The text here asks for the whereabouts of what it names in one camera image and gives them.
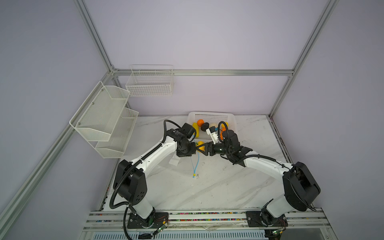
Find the clear zip top bag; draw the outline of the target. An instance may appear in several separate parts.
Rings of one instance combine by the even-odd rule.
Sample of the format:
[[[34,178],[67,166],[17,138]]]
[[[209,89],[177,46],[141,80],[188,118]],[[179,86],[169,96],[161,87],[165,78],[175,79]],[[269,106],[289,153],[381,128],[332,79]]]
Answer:
[[[185,172],[190,175],[193,179],[199,178],[198,168],[200,165],[201,154],[197,152],[191,157],[178,157],[174,153],[169,160],[169,165],[175,168],[177,171]]]

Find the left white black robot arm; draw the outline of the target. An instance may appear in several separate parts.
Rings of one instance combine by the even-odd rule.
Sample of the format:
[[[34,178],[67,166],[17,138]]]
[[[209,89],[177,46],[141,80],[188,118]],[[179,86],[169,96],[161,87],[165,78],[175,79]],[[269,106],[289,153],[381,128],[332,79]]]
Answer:
[[[154,147],[134,160],[122,160],[118,164],[109,202],[110,209],[125,206],[143,228],[151,227],[156,216],[155,208],[146,197],[147,175],[171,154],[182,158],[196,153],[194,139],[197,130],[192,125],[179,126],[171,120],[164,120],[163,127],[163,138]]]

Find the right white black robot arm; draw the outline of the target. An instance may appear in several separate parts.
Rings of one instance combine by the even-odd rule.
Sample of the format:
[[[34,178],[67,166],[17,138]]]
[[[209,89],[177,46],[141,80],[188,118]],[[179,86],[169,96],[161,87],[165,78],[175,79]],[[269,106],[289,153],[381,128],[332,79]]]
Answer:
[[[280,181],[284,193],[262,207],[260,218],[263,226],[274,225],[288,212],[311,209],[311,204],[321,193],[320,186],[304,163],[284,163],[258,154],[253,149],[242,146],[232,130],[224,131],[221,136],[212,134],[212,141],[197,144],[197,151],[205,156],[220,155],[233,165],[258,170]]]

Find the yellow peach fruit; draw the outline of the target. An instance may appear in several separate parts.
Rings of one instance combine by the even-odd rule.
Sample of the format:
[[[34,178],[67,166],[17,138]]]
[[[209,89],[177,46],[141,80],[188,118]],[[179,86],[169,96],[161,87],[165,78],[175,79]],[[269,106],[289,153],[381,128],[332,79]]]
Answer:
[[[205,151],[205,143],[203,141],[197,142],[196,146],[197,146],[197,149],[199,149],[200,151],[203,151],[203,152]]]

